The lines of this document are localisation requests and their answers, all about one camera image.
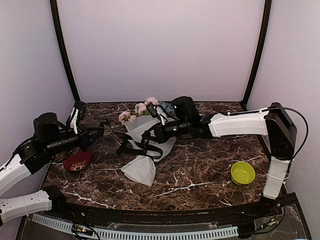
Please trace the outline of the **white fake rose stem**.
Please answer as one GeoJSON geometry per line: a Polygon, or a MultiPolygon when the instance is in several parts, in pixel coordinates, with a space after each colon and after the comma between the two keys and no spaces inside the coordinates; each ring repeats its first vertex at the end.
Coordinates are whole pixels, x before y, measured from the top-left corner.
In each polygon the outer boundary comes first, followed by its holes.
{"type": "Polygon", "coordinates": [[[144,103],[138,103],[135,105],[134,112],[137,116],[146,116],[149,115],[149,111],[144,103]]]}

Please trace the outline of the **blue fake rose bunch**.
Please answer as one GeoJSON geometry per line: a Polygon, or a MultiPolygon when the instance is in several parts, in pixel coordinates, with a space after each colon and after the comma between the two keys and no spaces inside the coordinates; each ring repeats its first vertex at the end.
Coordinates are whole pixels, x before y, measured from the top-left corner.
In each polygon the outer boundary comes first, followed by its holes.
{"type": "Polygon", "coordinates": [[[171,103],[159,101],[159,105],[164,109],[167,115],[176,117],[174,106],[171,103]]]}

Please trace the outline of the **small pink fake rose stem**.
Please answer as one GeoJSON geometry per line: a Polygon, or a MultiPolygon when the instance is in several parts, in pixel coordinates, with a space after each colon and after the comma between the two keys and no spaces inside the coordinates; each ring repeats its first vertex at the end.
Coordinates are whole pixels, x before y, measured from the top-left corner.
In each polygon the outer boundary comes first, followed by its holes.
{"type": "Polygon", "coordinates": [[[125,125],[126,122],[133,122],[136,118],[137,116],[135,114],[127,110],[127,111],[123,111],[119,115],[118,120],[122,125],[125,125]]]}

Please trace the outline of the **pink peony fake stem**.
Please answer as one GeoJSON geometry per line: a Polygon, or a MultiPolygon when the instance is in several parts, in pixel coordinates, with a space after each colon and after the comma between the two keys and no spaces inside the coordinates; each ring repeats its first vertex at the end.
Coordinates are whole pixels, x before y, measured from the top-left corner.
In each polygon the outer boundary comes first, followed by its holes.
{"type": "Polygon", "coordinates": [[[159,105],[160,102],[157,98],[155,97],[148,97],[145,101],[144,101],[144,105],[147,107],[150,103],[152,103],[153,108],[155,108],[155,106],[159,105]]]}

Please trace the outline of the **translucent white wrapping paper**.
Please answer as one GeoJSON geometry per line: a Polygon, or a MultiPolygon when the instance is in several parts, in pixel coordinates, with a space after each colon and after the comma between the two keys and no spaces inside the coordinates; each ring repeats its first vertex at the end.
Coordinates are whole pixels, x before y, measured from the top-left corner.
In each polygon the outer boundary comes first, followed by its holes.
{"type": "MultiPolygon", "coordinates": [[[[129,143],[134,150],[141,149],[137,144],[141,142],[142,134],[158,122],[159,120],[150,115],[143,115],[133,121],[125,123],[127,129],[126,134],[132,137],[132,139],[129,140],[129,143]]],[[[155,150],[147,151],[146,155],[136,153],[136,158],[123,166],[121,171],[133,182],[149,187],[152,186],[156,176],[155,163],[164,159],[171,152],[175,143],[175,137],[170,138],[165,143],[157,143],[151,140],[149,145],[161,149],[162,153],[155,150]]]]}

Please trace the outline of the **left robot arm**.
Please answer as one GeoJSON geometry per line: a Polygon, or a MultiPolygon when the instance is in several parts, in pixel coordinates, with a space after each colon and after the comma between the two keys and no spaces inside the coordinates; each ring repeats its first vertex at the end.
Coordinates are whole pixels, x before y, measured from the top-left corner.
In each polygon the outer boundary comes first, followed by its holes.
{"type": "MultiPolygon", "coordinates": [[[[98,127],[80,126],[79,131],[66,127],[58,121],[57,115],[47,112],[33,121],[34,134],[23,141],[12,153],[10,159],[0,168],[0,193],[4,194],[15,184],[34,175],[57,154],[79,148],[83,152],[104,134],[104,125],[98,127]]],[[[66,197],[55,186],[45,187],[33,194],[1,199],[0,223],[33,213],[53,211],[60,218],[71,213],[66,197]]]]}

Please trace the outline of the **black ribbon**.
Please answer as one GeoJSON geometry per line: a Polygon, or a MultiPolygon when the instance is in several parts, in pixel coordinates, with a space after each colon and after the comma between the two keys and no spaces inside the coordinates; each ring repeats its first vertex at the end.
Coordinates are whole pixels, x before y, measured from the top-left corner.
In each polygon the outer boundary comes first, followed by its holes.
{"type": "Polygon", "coordinates": [[[138,142],[127,133],[114,131],[107,119],[103,119],[100,124],[101,127],[105,125],[107,125],[116,136],[123,139],[120,147],[116,151],[118,155],[125,153],[137,156],[146,156],[151,158],[153,161],[159,160],[163,156],[163,150],[157,146],[151,145],[150,141],[142,141],[141,139],[141,141],[138,142]],[[127,147],[127,145],[130,144],[130,141],[133,141],[137,148],[127,147]]]}

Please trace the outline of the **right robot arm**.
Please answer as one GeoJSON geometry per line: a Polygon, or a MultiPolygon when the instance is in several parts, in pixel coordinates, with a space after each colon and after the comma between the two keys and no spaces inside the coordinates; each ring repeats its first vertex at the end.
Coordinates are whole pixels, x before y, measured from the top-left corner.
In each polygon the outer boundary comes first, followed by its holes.
{"type": "Polygon", "coordinates": [[[224,136],[256,135],[267,136],[270,145],[270,165],[263,189],[264,199],[255,205],[255,213],[266,217],[275,208],[275,200],[290,174],[296,155],[297,127],[288,112],[299,111],[284,107],[278,102],[271,106],[241,112],[218,112],[201,116],[193,99],[181,96],[172,100],[175,116],[167,120],[166,111],[159,113],[160,105],[149,103],[146,109],[160,122],[143,132],[142,148],[151,150],[149,142],[163,144],[170,138],[190,135],[194,139],[213,139],[224,136]]]}

